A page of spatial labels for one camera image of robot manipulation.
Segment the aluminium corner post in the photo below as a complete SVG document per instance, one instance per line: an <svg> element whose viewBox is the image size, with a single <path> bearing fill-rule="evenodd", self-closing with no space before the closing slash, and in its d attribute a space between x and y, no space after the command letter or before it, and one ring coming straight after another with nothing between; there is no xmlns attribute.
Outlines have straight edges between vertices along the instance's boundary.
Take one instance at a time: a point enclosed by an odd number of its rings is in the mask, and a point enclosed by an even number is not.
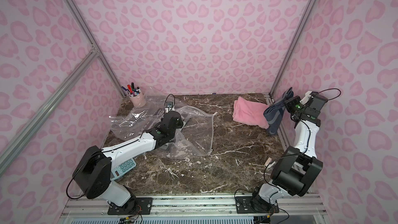
<svg viewBox="0 0 398 224"><path fill-rule="evenodd" d="M122 97L125 97L125 93L121 88L122 85L120 84L114 71L110 67L109 62L107 61L102 49L99 46L98 41L96 40L95 36L93 35L93 32L91 31L87 21L85 20L83 14L80 11L79 7L77 6L76 2L74 0L63 0L63 1L66 4L67 8L69 9L70 13L72 14L73 18L75 19L77 25L81 29L83 35L90 43L92 50L98 54L99 60L101 61L102 66L104 67L105 71L107 72L107 74L110 77L111 81L113 82L114 86L118 90L119 94Z"/></svg>
<svg viewBox="0 0 398 224"><path fill-rule="evenodd" d="M283 58L283 61L281 63L281 66L278 70L278 73L276 75L275 81L271 87L269 96L274 99L275 96L277 95L277 89L278 86L282 80L282 77L284 75L284 72L288 66L289 61L291 60L293 53L297 47L297 45L300 43L300 39L302 34L305 31L305 28L309 22L309 20L311 19L311 16L318 4L319 0L309 0L306 7L304 8L302 15L300 17L300 20L298 22L298 25L295 29L294 35L292 36L292 39L289 43L287 52L285 53L285 56Z"/></svg>

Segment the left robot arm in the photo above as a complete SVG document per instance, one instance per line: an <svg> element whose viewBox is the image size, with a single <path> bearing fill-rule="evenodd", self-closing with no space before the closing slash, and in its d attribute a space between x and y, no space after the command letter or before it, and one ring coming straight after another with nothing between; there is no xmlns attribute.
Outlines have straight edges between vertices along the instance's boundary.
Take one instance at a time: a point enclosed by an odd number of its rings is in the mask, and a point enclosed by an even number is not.
<svg viewBox="0 0 398 224"><path fill-rule="evenodd" d="M180 113L169 111L161 121L141 135L111 147L88 148L72 174L72 180L87 199L102 198L122 208L135 207L135 196L116 182L133 169L133 159L173 141L176 131L183 128Z"/></svg>

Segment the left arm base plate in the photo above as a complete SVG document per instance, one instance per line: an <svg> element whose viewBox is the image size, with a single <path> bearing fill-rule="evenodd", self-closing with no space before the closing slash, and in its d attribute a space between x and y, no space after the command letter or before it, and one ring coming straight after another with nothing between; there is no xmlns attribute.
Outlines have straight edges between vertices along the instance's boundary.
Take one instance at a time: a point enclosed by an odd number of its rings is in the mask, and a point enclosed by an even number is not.
<svg viewBox="0 0 398 224"><path fill-rule="evenodd" d="M133 195L123 206L117 206L115 203L109 205L108 215L149 215L152 209L153 198L136 197Z"/></svg>

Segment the dark blue striped blanket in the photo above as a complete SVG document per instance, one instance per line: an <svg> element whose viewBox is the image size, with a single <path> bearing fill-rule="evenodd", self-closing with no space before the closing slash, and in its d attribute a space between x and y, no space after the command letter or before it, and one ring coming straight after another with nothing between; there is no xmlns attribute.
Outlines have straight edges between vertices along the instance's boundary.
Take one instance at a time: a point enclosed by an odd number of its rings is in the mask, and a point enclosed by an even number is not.
<svg viewBox="0 0 398 224"><path fill-rule="evenodd" d="M294 96L292 87L284 92L272 105L270 105L263 113L269 127L266 131L269 135L276 135L283 119L286 109L285 100L289 100Z"/></svg>

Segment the pink stapler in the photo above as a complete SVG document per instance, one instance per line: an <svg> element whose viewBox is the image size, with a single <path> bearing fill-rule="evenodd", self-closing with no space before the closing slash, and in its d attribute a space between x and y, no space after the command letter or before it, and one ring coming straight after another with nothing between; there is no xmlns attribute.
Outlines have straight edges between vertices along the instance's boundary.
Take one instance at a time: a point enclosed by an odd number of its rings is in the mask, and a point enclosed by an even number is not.
<svg viewBox="0 0 398 224"><path fill-rule="evenodd" d="M268 158L266 163L265 163L265 168L270 169L275 165L276 161L272 160L271 158Z"/></svg>

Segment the aluminium diagonal brace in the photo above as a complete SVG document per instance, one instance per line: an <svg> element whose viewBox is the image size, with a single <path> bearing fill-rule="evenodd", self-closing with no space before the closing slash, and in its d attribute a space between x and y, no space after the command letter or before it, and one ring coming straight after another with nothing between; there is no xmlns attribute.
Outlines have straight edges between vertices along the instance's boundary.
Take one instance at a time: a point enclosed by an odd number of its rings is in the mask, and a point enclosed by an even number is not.
<svg viewBox="0 0 398 224"><path fill-rule="evenodd" d="M71 72L71 74L68 75L63 83L59 85L57 90L55 90L55 92L39 108L33 117L13 137L10 144L1 153L1 175L4 175L7 169L19 157L32 137L43 126L96 58L97 49L92 49L85 59Z"/></svg>

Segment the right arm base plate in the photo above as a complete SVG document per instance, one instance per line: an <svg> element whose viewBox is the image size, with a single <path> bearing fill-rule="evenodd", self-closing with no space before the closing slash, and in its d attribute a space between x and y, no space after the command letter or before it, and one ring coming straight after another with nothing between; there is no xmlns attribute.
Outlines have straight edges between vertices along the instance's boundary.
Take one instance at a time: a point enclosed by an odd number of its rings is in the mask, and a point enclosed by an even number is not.
<svg viewBox="0 0 398 224"><path fill-rule="evenodd" d="M279 207L275 204L269 204L262 199L256 199L252 196L234 197L236 211L238 214L276 214L279 213Z"/></svg>

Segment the aluminium front rail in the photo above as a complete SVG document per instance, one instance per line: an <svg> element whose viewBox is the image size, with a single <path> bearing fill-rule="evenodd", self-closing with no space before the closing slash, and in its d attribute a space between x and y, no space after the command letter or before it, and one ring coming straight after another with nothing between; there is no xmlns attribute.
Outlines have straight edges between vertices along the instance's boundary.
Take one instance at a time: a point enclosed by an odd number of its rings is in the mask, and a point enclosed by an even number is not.
<svg viewBox="0 0 398 224"><path fill-rule="evenodd" d="M109 215L105 200L69 200L59 224L329 224L330 220L318 194L285 197L278 200L275 213L249 209L250 195L153 195L141 196L141 214L126 219Z"/></svg>

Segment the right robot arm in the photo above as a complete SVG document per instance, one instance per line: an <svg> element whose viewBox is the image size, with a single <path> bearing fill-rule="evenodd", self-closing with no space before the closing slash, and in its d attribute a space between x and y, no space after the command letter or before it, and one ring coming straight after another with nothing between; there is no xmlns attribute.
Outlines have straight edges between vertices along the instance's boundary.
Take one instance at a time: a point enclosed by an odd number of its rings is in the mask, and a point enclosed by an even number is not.
<svg viewBox="0 0 398 224"><path fill-rule="evenodd" d="M277 212L277 200L286 196L304 196L317 176L323 163L315 152L316 135L321 126L318 118L328 99L320 92L308 91L304 98L295 96L285 100L286 110L295 123L294 145L276 160L271 180L257 187L252 193L251 206L261 213Z"/></svg>

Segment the aluminium corner post right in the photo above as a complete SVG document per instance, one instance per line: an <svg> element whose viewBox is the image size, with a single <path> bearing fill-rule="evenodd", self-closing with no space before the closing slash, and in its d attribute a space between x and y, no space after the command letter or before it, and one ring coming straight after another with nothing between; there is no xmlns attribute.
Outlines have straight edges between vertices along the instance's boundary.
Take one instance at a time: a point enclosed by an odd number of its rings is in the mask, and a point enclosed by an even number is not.
<svg viewBox="0 0 398 224"><path fill-rule="evenodd" d="M289 61L291 60L293 53L297 47L297 45L300 43L300 39L302 34L305 31L305 28L309 22L309 20L311 19L311 16L318 4L319 0L309 0L306 7L304 8L302 15L300 17L300 20L298 22L298 25L295 29L294 35L292 36L292 39L289 43L287 52L285 53L285 56L283 58L283 61L281 63L281 66L278 70L278 73L276 75L275 81L271 87L269 96L274 99L275 96L277 95L277 89L278 86L282 80L282 77L284 75L284 72L288 66Z"/></svg>

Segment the pink fluffy blanket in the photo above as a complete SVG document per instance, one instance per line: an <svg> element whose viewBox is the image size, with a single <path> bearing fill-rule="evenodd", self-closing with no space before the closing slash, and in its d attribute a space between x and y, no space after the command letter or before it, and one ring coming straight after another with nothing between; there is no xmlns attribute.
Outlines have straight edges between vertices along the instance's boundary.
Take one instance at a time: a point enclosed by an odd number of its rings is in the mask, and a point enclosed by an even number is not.
<svg viewBox="0 0 398 224"><path fill-rule="evenodd" d="M264 117L268 105L260 102L252 102L239 97L234 101L233 120L246 125L259 126L267 129L269 124Z"/></svg>

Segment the pink pen holder cup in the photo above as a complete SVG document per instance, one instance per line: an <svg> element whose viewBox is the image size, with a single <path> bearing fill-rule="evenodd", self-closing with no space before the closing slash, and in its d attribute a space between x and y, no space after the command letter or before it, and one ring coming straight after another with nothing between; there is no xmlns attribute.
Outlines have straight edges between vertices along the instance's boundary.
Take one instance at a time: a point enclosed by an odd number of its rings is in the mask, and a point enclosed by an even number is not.
<svg viewBox="0 0 398 224"><path fill-rule="evenodd" d="M141 108L146 105L146 99L143 93L138 95L130 95L129 98L133 103L134 108Z"/></svg>

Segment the aluminium corner post left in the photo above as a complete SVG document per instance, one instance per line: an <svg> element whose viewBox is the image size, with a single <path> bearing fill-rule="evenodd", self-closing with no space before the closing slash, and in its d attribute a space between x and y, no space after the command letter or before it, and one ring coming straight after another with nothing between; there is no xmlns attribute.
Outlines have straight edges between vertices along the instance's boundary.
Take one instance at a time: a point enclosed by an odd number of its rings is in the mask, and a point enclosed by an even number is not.
<svg viewBox="0 0 398 224"><path fill-rule="evenodd" d="M96 40L95 36L93 35L93 32L91 31L87 21L85 20L83 14L80 11L79 7L77 6L76 2L74 0L63 0L63 1L66 4L67 8L69 9L70 13L72 14L73 18L75 19L77 25L81 29L83 35L90 43L92 50L98 54L99 60L101 61L102 66L104 67L105 71L107 72L107 74L110 77L111 81L113 82L114 86L118 90L119 94L122 97L125 97L125 93L121 88L122 85L120 84L114 71L110 67L109 62L107 61L102 49L99 46L98 41Z"/></svg>

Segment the red marker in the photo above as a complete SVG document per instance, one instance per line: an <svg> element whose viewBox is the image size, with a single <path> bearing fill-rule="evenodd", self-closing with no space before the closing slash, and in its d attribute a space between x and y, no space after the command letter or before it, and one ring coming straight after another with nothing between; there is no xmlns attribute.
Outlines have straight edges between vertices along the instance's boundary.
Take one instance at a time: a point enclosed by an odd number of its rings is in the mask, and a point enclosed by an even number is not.
<svg viewBox="0 0 398 224"><path fill-rule="evenodd" d="M132 90L132 88L131 88L131 85L127 85L127 89L128 89L128 91L129 91L129 94L130 94L130 95L133 95L133 90Z"/></svg>

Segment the teal calculator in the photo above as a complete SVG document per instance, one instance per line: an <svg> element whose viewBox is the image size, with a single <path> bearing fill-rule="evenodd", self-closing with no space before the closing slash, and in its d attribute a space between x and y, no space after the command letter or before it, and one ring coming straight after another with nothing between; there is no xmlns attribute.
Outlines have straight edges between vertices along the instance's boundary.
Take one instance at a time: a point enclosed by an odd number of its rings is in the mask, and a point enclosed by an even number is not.
<svg viewBox="0 0 398 224"><path fill-rule="evenodd" d="M136 167L134 159L129 159L111 170L111 180L117 180Z"/></svg>

